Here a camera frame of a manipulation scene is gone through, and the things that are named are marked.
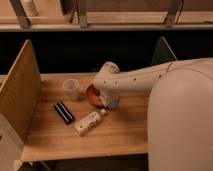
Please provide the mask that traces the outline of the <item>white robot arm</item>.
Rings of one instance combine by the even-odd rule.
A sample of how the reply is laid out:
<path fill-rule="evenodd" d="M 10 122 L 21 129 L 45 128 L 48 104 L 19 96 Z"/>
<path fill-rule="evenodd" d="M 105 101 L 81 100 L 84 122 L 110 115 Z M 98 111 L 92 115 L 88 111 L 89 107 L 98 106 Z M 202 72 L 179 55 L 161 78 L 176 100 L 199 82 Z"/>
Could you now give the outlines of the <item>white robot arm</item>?
<path fill-rule="evenodd" d="M 213 171 L 213 57 L 121 73 L 105 63 L 93 85 L 105 97 L 148 91 L 149 171 Z"/>

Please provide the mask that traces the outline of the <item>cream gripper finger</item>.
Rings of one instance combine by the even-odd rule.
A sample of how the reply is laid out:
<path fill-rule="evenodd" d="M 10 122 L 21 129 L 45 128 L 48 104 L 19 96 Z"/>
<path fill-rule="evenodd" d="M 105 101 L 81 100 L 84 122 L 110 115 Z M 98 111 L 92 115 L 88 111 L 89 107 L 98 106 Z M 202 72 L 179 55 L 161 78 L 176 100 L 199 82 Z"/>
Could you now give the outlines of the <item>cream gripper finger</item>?
<path fill-rule="evenodd" d="M 101 101 L 101 103 L 103 104 L 104 107 L 108 106 L 108 99 L 105 98 L 104 96 L 99 96 L 99 100 Z"/>

